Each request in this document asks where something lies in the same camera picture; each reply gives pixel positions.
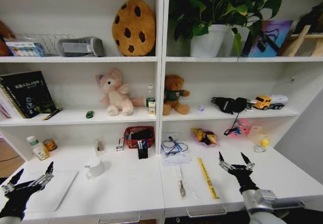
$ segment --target yellow toy truck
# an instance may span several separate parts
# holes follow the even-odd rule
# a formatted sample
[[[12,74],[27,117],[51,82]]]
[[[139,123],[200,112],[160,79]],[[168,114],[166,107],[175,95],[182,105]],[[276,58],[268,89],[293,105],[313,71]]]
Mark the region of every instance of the yellow toy truck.
[[[288,102],[288,98],[285,95],[277,94],[271,96],[259,95],[256,97],[257,103],[253,107],[257,109],[281,109]]]

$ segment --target white shelf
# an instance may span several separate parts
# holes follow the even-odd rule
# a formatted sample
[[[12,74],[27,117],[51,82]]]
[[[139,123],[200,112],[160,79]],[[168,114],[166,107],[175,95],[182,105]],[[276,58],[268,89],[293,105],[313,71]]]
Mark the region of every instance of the white shelf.
[[[256,153],[253,143],[247,138],[220,136],[220,143],[214,147],[197,144],[189,133],[183,134],[189,146],[191,162],[181,164],[183,178],[188,184],[188,196],[180,197],[176,170],[173,165],[163,165],[160,157],[160,173],[163,182],[165,217],[187,215],[190,212],[213,213],[224,205],[227,211],[244,208],[243,197],[239,192],[236,178],[219,167],[219,151],[225,161],[231,164],[244,164],[241,152],[255,163],[251,179],[259,188],[270,189],[277,195],[278,201],[309,200],[323,195],[323,185],[294,165],[275,149],[269,147],[266,152]],[[201,157],[208,175],[220,199],[213,199],[207,187],[202,170],[197,161]]]
[[[274,57],[274,58],[194,58],[194,57],[166,57],[166,62],[197,62],[197,63],[323,62],[323,57]]]
[[[163,121],[187,121],[187,120],[218,120],[235,119],[236,114],[223,113],[216,105],[205,105],[204,111],[198,111],[196,104],[189,104],[190,111],[187,115],[181,115],[174,109],[168,116],[163,116]],[[266,117],[294,117],[299,115],[297,112],[284,107],[282,109],[255,109],[253,112],[243,111],[239,118],[266,118]]]
[[[93,118],[85,117],[89,110],[94,111]],[[0,127],[12,126],[48,126],[48,125],[81,125],[99,123],[122,123],[122,122],[155,122],[156,116],[148,114],[146,107],[135,107],[129,116],[124,116],[120,111],[117,116],[108,116],[105,108],[97,106],[68,106],[52,118],[43,121],[48,114],[39,114],[30,119],[5,119],[0,121]]]
[[[24,168],[23,176],[27,176],[32,172],[45,171],[53,161],[54,171],[78,171],[78,174],[56,211],[26,213],[24,220],[97,215],[89,222],[96,223],[98,218],[113,218],[117,213],[121,213],[120,219],[128,213],[132,219],[138,218],[139,213],[143,219],[149,218],[148,212],[160,217],[164,214],[159,157],[155,154],[154,145],[148,149],[148,158],[139,160],[137,149],[125,146],[124,151],[116,152],[113,143],[117,140],[106,138],[106,153],[100,156],[105,170],[99,177],[89,180],[86,177],[88,169],[84,166],[95,154],[93,146],[88,144],[90,139],[56,141],[58,148],[50,152],[50,158],[39,161],[34,157],[18,170]]]
[[[0,63],[126,63],[157,62],[157,57],[0,57]]]

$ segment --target green shirt on teddy bear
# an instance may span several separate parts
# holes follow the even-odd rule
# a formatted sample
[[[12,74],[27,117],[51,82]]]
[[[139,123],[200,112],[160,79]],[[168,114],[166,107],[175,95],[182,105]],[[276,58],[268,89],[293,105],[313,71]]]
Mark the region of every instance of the green shirt on teddy bear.
[[[164,95],[166,96],[165,100],[169,101],[176,101],[180,98],[180,96],[183,96],[184,90],[177,90],[177,91],[171,91],[171,90],[164,90]]]

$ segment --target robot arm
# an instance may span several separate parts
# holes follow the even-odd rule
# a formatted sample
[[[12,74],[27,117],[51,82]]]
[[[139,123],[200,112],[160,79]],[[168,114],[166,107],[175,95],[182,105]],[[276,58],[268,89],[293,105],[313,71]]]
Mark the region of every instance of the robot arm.
[[[40,190],[43,190],[46,184],[54,177],[53,162],[50,163],[44,175],[34,181],[16,184],[23,169],[14,175],[8,184],[2,186],[5,196],[8,198],[4,208],[0,212],[0,224],[17,223],[22,221],[25,216],[26,204],[30,196]]]
[[[240,185],[240,193],[250,216],[250,224],[286,224],[283,220],[272,214],[273,207],[271,202],[277,199],[271,190],[261,190],[251,180],[250,175],[254,163],[241,153],[244,162],[247,165],[229,164],[224,161],[222,154],[219,152],[220,167],[228,173],[234,175]]]

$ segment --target pen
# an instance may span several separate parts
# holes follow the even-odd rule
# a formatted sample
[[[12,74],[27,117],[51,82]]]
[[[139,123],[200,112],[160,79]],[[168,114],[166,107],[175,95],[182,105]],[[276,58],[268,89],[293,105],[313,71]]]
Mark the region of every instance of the pen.
[[[58,108],[57,110],[55,110],[53,113],[49,114],[47,117],[43,118],[43,121],[48,120],[49,118],[52,118],[53,116],[55,116],[58,112],[62,111],[64,108]]]

